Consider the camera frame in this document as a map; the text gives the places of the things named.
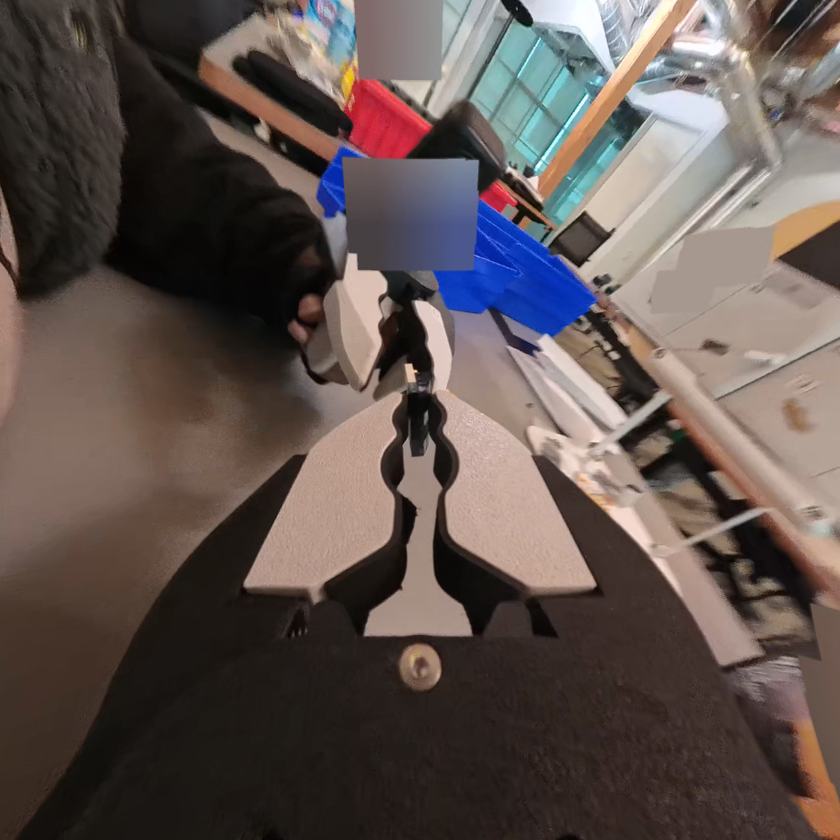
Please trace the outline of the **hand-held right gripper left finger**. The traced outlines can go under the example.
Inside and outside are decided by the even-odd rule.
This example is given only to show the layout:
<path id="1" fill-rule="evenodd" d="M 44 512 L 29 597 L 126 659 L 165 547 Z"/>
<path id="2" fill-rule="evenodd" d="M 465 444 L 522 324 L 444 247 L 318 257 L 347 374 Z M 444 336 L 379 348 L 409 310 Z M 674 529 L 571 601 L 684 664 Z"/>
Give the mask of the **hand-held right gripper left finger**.
<path id="1" fill-rule="evenodd" d="M 406 399 L 390 394 L 305 455 L 255 561 L 247 593 L 321 600 L 328 585 L 392 543 L 403 512 Z"/>

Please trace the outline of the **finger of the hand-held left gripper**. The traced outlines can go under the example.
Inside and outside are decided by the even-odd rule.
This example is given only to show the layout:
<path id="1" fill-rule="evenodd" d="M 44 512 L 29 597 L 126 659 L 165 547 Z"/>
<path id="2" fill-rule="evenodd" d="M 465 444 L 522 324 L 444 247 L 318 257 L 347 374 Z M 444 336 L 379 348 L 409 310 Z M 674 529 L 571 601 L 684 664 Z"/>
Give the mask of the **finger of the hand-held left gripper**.
<path id="1" fill-rule="evenodd" d="M 350 387 L 364 391 L 382 357 L 382 300 L 387 280 L 380 271 L 346 269 L 324 298 L 332 353 Z"/>
<path id="2" fill-rule="evenodd" d="M 414 361 L 428 391 L 448 389 L 455 354 L 455 320 L 442 298 L 413 302 L 418 338 Z"/>

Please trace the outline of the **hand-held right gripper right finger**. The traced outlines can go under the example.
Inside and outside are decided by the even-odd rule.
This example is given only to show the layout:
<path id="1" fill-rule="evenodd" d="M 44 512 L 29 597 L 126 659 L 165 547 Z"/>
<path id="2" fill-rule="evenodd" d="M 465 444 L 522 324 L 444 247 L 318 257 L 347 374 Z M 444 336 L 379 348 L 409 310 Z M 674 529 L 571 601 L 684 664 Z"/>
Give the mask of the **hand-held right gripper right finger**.
<path id="1" fill-rule="evenodd" d="M 451 391 L 435 394 L 444 536 L 525 596 L 592 592 L 595 578 L 530 449 Z"/>

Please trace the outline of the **black plate with white studs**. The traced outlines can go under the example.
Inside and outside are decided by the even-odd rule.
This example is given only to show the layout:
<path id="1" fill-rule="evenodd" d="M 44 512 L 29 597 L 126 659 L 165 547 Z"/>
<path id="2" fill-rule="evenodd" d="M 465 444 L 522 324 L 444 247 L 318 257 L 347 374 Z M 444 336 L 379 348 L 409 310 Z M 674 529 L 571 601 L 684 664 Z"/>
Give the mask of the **black plate with white studs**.
<path id="1" fill-rule="evenodd" d="M 403 364 L 406 396 L 407 441 L 411 456 L 421 458 L 427 452 L 428 412 L 434 393 L 434 377 L 428 371 L 419 371 L 414 364 Z"/>

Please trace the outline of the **person's left hand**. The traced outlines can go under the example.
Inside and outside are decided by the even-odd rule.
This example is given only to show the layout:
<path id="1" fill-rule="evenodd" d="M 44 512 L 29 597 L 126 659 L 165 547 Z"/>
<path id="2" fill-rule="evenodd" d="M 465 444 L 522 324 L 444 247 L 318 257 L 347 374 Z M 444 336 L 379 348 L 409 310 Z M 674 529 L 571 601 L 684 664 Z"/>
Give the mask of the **person's left hand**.
<path id="1" fill-rule="evenodd" d="M 298 344 L 306 373 L 314 382 L 348 386 L 350 381 L 343 371 L 330 332 L 332 302 L 331 288 L 321 295 L 309 293 L 303 296 L 297 315 L 288 324 L 288 331 Z"/>

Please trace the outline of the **red storage bin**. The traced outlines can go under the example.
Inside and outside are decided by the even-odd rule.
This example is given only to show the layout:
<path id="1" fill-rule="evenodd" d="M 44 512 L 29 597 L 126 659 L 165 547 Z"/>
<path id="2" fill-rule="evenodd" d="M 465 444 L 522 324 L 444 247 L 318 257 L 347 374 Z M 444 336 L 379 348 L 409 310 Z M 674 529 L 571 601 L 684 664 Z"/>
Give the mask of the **red storage bin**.
<path id="1" fill-rule="evenodd" d="M 353 84 L 345 113 L 352 122 L 350 143 L 376 159 L 477 161 L 480 197 L 502 213 L 514 207 L 498 185 L 508 167 L 505 147 L 478 108 L 457 101 L 435 122 L 373 80 Z"/>

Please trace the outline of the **orange sticker sheet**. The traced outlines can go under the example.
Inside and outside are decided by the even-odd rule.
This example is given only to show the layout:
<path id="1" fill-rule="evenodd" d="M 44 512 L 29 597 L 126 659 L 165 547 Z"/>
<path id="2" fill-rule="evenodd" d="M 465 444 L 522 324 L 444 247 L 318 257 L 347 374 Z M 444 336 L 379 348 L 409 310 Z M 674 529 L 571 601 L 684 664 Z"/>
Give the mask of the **orange sticker sheet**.
<path id="1" fill-rule="evenodd" d="M 580 462 L 574 481 L 606 511 L 633 509 L 645 493 L 639 485 L 617 478 L 602 461 L 592 459 Z"/>

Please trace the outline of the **cluttered wooden desk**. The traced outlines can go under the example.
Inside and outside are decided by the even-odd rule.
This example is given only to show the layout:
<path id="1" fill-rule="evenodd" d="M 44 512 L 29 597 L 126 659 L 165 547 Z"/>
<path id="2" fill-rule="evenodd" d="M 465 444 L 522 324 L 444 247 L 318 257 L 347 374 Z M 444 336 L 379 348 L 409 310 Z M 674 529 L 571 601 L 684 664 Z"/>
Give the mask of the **cluttered wooden desk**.
<path id="1" fill-rule="evenodd" d="M 548 232 L 557 229 L 543 211 L 545 199 L 539 189 L 539 177 L 530 165 L 520 171 L 515 164 L 509 163 L 501 183 L 514 199 L 516 212 L 511 220 L 513 224 L 520 228 L 540 224 Z"/>

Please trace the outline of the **white flat sheets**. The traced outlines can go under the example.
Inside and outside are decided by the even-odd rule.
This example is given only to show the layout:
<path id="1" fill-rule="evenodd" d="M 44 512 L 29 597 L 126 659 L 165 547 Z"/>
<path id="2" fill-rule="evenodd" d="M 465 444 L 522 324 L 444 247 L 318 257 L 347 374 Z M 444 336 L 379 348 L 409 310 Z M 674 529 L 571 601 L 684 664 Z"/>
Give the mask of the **white flat sheets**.
<path id="1" fill-rule="evenodd" d="M 554 425 L 587 443 L 627 421 L 626 412 L 597 380 L 549 335 L 520 340 L 507 351 Z"/>

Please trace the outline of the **black office chair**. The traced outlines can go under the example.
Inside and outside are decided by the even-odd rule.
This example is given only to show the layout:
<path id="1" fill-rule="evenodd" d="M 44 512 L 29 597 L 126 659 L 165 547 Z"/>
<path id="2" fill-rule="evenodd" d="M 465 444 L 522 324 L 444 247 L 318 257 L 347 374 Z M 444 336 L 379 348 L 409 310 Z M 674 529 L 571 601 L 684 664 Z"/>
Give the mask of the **black office chair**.
<path id="1" fill-rule="evenodd" d="M 551 237 L 547 248 L 553 256 L 561 257 L 575 268 L 582 268 L 615 230 L 603 226 L 584 210 Z"/>

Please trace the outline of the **wooden column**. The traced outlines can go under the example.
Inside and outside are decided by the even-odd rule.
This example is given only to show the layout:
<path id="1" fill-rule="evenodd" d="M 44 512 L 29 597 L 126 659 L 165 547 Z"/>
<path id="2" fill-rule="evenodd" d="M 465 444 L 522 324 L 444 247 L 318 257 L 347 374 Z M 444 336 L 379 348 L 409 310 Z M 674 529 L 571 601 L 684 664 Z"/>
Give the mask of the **wooden column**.
<path id="1" fill-rule="evenodd" d="M 658 4 L 638 39 L 541 174 L 539 183 L 543 195 L 550 196 L 562 182 L 695 5 L 693 1 L 662 1 Z"/>

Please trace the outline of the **wooden desk with dark bag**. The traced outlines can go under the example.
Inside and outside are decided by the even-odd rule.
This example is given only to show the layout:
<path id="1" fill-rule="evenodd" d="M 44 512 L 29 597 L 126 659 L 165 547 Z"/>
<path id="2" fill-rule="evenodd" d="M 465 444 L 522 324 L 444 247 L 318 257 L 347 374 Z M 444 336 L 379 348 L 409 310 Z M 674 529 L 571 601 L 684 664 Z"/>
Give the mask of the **wooden desk with dark bag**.
<path id="1" fill-rule="evenodd" d="M 342 148 L 359 153 L 349 141 L 320 131 L 270 99 L 234 69 L 238 56 L 251 49 L 267 50 L 269 32 L 267 21 L 255 14 L 211 42 L 203 49 L 198 64 L 200 80 L 219 96 L 325 161 Z"/>

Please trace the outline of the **white rounded mat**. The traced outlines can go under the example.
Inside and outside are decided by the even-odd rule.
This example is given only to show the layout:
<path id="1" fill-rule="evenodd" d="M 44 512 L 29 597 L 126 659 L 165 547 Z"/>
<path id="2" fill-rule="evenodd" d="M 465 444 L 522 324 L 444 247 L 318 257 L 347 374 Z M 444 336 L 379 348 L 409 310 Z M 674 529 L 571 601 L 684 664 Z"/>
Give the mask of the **white rounded mat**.
<path id="1" fill-rule="evenodd" d="M 539 444 L 549 434 L 562 435 L 537 425 L 526 428 L 525 436 L 535 455 L 540 455 Z M 701 630 L 719 666 L 731 669 L 759 661 L 764 656 L 760 643 L 731 606 L 705 564 L 691 547 L 686 546 L 685 538 L 678 534 L 631 459 L 614 447 L 597 461 L 602 461 L 620 480 L 644 488 L 645 493 L 635 508 L 604 511 L 646 552 L 671 585 Z M 555 466 L 577 486 L 574 474 L 579 464 L 572 462 Z"/>

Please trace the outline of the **dark fleece jacket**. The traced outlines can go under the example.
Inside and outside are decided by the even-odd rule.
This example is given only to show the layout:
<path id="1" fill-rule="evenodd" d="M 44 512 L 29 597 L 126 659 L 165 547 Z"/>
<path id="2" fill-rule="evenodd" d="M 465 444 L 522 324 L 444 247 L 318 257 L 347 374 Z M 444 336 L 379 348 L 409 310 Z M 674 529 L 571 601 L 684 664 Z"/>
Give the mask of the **dark fleece jacket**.
<path id="1" fill-rule="evenodd" d="M 22 297 L 89 270 L 116 236 L 123 24 L 119 2 L 1 2 L 2 194 Z"/>

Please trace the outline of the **white metal post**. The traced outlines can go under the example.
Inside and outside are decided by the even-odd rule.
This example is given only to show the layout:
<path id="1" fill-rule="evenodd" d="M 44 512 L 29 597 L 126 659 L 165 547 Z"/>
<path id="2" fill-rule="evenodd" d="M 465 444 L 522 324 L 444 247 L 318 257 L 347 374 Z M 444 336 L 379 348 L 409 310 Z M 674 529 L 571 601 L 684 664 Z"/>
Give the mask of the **white metal post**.
<path id="1" fill-rule="evenodd" d="M 593 443 L 588 449 L 588 455 L 593 460 L 601 460 L 611 450 L 612 446 L 641 427 L 653 415 L 660 412 L 673 398 L 667 391 L 660 390 L 636 411 L 630 413 L 626 420 L 604 436 L 599 442 Z"/>

